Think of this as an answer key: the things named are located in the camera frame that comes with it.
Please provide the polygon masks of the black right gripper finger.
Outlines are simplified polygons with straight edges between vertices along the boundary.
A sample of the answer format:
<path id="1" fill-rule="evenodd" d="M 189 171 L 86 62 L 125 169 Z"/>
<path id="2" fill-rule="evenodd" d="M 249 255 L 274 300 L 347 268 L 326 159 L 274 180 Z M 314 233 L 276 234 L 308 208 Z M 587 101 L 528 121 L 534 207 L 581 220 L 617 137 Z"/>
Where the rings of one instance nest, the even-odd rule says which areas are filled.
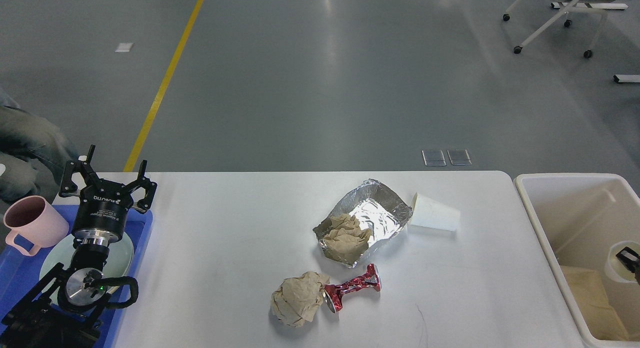
<path id="1" fill-rule="evenodd" d="M 640 257 L 636 251 L 630 247 L 624 247 L 615 257 L 626 268 L 627 271 L 633 273 L 635 281 L 640 283 Z"/>

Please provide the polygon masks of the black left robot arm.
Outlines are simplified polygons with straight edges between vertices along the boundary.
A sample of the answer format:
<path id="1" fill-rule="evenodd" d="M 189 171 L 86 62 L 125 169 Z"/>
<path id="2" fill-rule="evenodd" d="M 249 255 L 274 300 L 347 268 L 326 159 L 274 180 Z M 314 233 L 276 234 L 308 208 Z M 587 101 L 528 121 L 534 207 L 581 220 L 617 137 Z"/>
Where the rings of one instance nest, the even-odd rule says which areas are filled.
<path id="1" fill-rule="evenodd" d="M 130 276 L 135 246 L 126 234 L 128 215 L 151 209 L 157 183 L 141 161 L 127 184 L 99 177 L 85 159 L 66 163 L 58 195 L 77 196 L 72 223 L 41 196 L 15 202 L 3 218 L 6 244 L 34 257 L 43 248 L 69 259 L 46 268 L 38 282 L 6 313 L 3 348 L 93 348 L 101 336 L 105 310 L 126 309 L 138 300 L 138 281 Z"/>

